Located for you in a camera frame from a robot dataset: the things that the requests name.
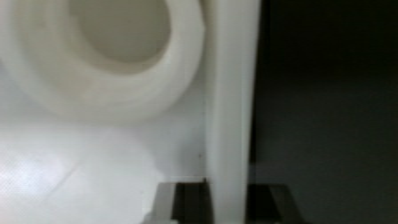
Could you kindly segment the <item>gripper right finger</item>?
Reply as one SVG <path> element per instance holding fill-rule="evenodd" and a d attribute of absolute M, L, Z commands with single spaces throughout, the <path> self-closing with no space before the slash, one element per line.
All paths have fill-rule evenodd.
<path fill-rule="evenodd" d="M 244 224 L 310 224 L 282 184 L 250 184 L 246 188 Z"/>

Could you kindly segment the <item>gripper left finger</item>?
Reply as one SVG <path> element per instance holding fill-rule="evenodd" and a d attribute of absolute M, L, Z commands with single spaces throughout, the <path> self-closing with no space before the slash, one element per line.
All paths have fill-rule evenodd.
<path fill-rule="evenodd" d="M 205 185 L 161 183 L 143 224 L 205 224 Z"/>

